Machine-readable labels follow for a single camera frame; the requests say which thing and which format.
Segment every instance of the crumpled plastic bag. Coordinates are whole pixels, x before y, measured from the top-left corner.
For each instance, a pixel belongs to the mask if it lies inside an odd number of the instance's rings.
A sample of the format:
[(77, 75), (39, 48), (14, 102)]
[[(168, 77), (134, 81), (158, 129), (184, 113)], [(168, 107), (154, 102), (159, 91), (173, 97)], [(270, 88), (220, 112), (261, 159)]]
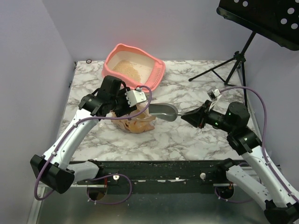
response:
[[(137, 110), (131, 112), (130, 115), (137, 114), (144, 107), (144, 105), (137, 105)], [(151, 122), (155, 119), (156, 117), (151, 116), (149, 114), (149, 110), (147, 109), (145, 112), (137, 117), (132, 118), (131, 120), (124, 119), (111, 121), (122, 130), (129, 131), (131, 133), (142, 133), (155, 129), (155, 127), (151, 124)]]

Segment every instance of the tripod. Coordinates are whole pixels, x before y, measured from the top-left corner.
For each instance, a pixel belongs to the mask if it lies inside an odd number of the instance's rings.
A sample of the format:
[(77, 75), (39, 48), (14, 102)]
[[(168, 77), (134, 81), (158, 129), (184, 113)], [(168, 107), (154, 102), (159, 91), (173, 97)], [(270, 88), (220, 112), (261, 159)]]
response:
[[(219, 64), (219, 65), (217, 65), (217, 66), (215, 66), (215, 67), (213, 67), (213, 68), (211, 68), (209, 70), (207, 70), (207, 71), (204, 71), (203, 73), (201, 73), (201, 74), (199, 74), (197, 76), (189, 78), (189, 82), (191, 82), (192, 80), (194, 80), (194, 79), (196, 79), (196, 78), (198, 78), (200, 76), (203, 76), (204, 74), (206, 74), (208, 72), (213, 72), (219, 79), (221, 79), (224, 82), (224, 85), (234, 86), (234, 85), (228, 84), (228, 82), (230, 81), (231, 77), (233, 76), (233, 74), (234, 74), (235, 70), (238, 68), (238, 66), (241, 65), (243, 86), (246, 86), (245, 65), (244, 65), (246, 59), (245, 59), (244, 55), (245, 55), (245, 52), (247, 51), (247, 49), (248, 49), (249, 45), (251, 44), (251, 42), (252, 42), (252, 40), (253, 40), (253, 38), (254, 38), (255, 35), (256, 35), (256, 32), (253, 31), (251, 33), (249, 39), (247, 40), (244, 48), (242, 49), (241, 53), (239, 53), (239, 51), (236, 51), (235, 54), (234, 54), (234, 56), (231, 59), (229, 59), (229, 60), (227, 60), (227, 61), (225, 61), (225, 62), (223, 62), (223, 63), (221, 63), (221, 64)], [(234, 66), (233, 66), (232, 70), (230, 71), (230, 73), (229, 73), (229, 75), (228, 75), (228, 77), (227, 77), (226, 80), (224, 80), (216, 71), (214, 71), (216, 68), (219, 68), (219, 67), (221, 67), (221, 66), (223, 66), (223, 65), (225, 65), (225, 64), (227, 64), (227, 63), (229, 63), (229, 62), (231, 62), (233, 60), (236, 60), (236, 62), (235, 62)], [(245, 104), (246, 107), (248, 107), (246, 90), (244, 90), (244, 104)]]

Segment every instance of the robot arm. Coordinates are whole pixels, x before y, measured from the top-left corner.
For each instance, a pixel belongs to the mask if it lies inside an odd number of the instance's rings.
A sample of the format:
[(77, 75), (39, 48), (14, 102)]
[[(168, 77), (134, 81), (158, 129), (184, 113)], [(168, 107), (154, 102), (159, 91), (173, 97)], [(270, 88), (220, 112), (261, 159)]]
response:
[[(213, 91), (212, 99), (217, 101), (219, 95)], [(228, 106), (225, 114), (214, 111), (215, 102), (207, 100), (200, 108), (185, 113), (181, 118), (194, 127), (204, 128), (206, 124), (228, 133), (229, 145), (255, 170), (262, 180), (262, 184), (247, 175), (231, 159), (220, 164), (220, 175), (236, 183), (249, 194), (264, 210), (270, 223), (284, 224), (299, 218), (299, 192), (291, 186), (267, 153), (263, 154), (261, 141), (257, 135), (247, 127), (250, 114), (247, 108), (233, 102)]]
[(130, 90), (120, 79), (105, 77), (99, 89), (82, 98), (74, 118), (59, 139), (42, 156), (32, 157), (30, 164), (36, 178), (46, 166), (40, 181), (62, 194), (74, 182), (101, 175), (103, 167), (97, 161), (69, 165), (73, 154), (88, 132), (97, 125), (98, 117), (103, 118), (111, 111), (117, 117), (130, 114), (137, 109), (136, 104), (145, 100), (141, 89)]

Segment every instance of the music stand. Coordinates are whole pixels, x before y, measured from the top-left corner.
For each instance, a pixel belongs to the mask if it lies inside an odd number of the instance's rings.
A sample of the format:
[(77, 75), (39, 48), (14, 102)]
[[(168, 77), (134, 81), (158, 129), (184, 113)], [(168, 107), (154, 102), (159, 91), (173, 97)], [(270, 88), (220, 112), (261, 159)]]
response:
[[(241, 53), (235, 52), (229, 60), (190, 78), (189, 82), (211, 71), (224, 85), (232, 86), (228, 82), (238, 66), (241, 66), (243, 86), (246, 86), (245, 52), (256, 33), (287, 49), (299, 50), (299, 0), (220, 0), (217, 14), (252, 30), (252, 33)], [(236, 62), (226, 80), (214, 71), (233, 60)], [(247, 107), (246, 90), (244, 103)]]

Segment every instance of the cable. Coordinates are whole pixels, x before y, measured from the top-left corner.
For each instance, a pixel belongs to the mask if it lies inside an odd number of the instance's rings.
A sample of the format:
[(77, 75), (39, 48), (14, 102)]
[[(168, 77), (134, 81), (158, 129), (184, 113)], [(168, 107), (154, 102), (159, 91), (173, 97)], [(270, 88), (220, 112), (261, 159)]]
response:
[(228, 199), (222, 198), (217, 191), (219, 191), (219, 189), (216, 187), (214, 193), (216, 194), (216, 196), (218, 197), (219, 200), (222, 200), (222, 201), (225, 201), (225, 202), (234, 203), (234, 204), (242, 204), (242, 203), (247, 203), (247, 202), (252, 202), (253, 201), (253, 199), (249, 199), (249, 200), (246, 200), (246, 201), (228, 200)]
[(119, 201), (119, 202), (110, 202), (110, 203), (108, 203), (108, 202), (101, 202), (101, 201), (97, 201), (97, 200), (92, 200), (92, 199), (90, 198), (90, 196), (89, 196), (89, 190), (88, 190), (87, 193), (86, 193), (86, 195), (87, 195), (87, 197), (88, 197), (88, 202), (89, 202), (89, 201), (92, 201), (92, 202), (94, 202), (95, 204), (115, 205), (115, 204), (123, 203), (123, 202), (125, 202), (126, 200), (128, 200), (128, 198), (129, 198), (129, 197), (131, 196), (131, 194), (132, 194), (132, 183), (131, 183), (130, 179), (129, 179), (126, 175), (124, 175), (124, 174), (109, 174), (109, 175), (102, 176), (102, 177), (99, 177), (99, 178), (91, 179), (91, 181), (98, 181), (98, 180), (101, 180), (101, 179), (104, 179), (104, 178), (107, 178), (107, 177), (111, 177), (111, 176), (114, 176), (114, 175), (123, 176), (123, 177), (126, 178), (127, 181), (129, 182), (129, 185), (130, 185), (130, 191), (129, 191), (127, 197), (126, 197), (125, 199), (122, 199), (122, 200)]
[(265, 148), (265, 138), (266, 138), (266, 127), (267, 127), (267, 110), (266, 110), (266, 105), (261, 97), (260, 94), (258, 94), (258, 92), (256, 92), (254, 89), (247, 87), (247, 86), (232, 86), (232, 87), (227, 87), (224, 88), (222, 90), (220, 90), (220, 93), (223, 93), (227, 90), (232, 90), (232, 89), (245, 89), (245, 90), (249, 90), (251, 92), (253, 92), (254, 94), (256, 94), (256, 96), (260, 99), (262, 105), (263, 105), (263, 112), (264, 112), (264, 124), (263, 124), (263, 135), (262, 135), (262, 153), (263, 153), (263, 157), (266, 160), (266, 163), (268, 163), (268, 166), (270, 168), (270, 170), (272, 171), (272, 173), (275, 175), (275, 177), (278, 179), (278, 181), (280, 182), (280, 184), (284, 187), (284, 189), (288, 192), (289, 195), (292, 196), (292, 198), (299, 203), (299, 199), (292, 193), (292, 191), (287, 187), (287, 185), (285, 184), (285, 182), (280, 178), (279, 174), (276, 172), (276, 170), (274, 169), (274, 167), (272, 166), (272, 163), (269, 163), (270, 160), (267, 157), (266, 154), (266, 148)]
[[(124, 119), (131, 119), (131, 118), (134, 118), (134, 117), (137, 117), (139, 116), (140, 114), (142, 114), (143, 112), (146, 111), (146, 109), (149, 107), (150, 105), (150, 102), (152, 100), (152, 92), (151, 92), (151, 89), (145, 85), (140, 85), (139, 87), (141, 88), (145, 88), (149, 91), (149, 98), (148, 98), (148, 103), (146, 104), (146, 106), (140, 110), (138, 113), (134, 114), (134, 115), (130, 115), (128, 117), (89, 117), (89, 118), (84, 118), (84, 119), (81, 119), (79, 120), (78, 122), (76, 122), (77, 125), (81, 124), (82, 122), (84, 121), (87, 121), (87, 120), (93, 120), (93, 119), (101, 119), (101, 120), (105, 120), (105, 119), (109, 119), (109, 120), (124, 120)], [(55, 153), (58, 152), (59, 148), (61, 147), (61, 145), (63, 144), (63, 142), (65, 141), (65, 139), (69, 136), (69, 134), (75, 129), (76, 127), (75, 126), (72, 126), (66, 133), (65, 135), (61, 138), (61, 140), (59, 141), (59, 143), (57, 144), (56, 148), (54, 149), (53, 151), (53, 154), (49, 157), (49, 159), (46, 161), (46, 163), (44, 164), (44, 166), (42, 167), (41, 171), (39, 172), (37, 178), (36, 178), (36, 183), (34, 185), (34, 197), (36, 200), (38, 201), (42, 201), (44, 199), (46, 199), (47, 197), (49, 197), (53, 192), (54, 190), (51, 190), (49, 191), (44, 197), (39, 197), (38, 194), (37, 194), (37, 189), (38, 189), (38, 184), (39, 184), (39, 181), (41, 180), (41, 177), (45, 171), (45, 169), (47, 168), (47, 166), (49, 165), (49, 163), (51, 162), (51, 160), (53, 159)]]

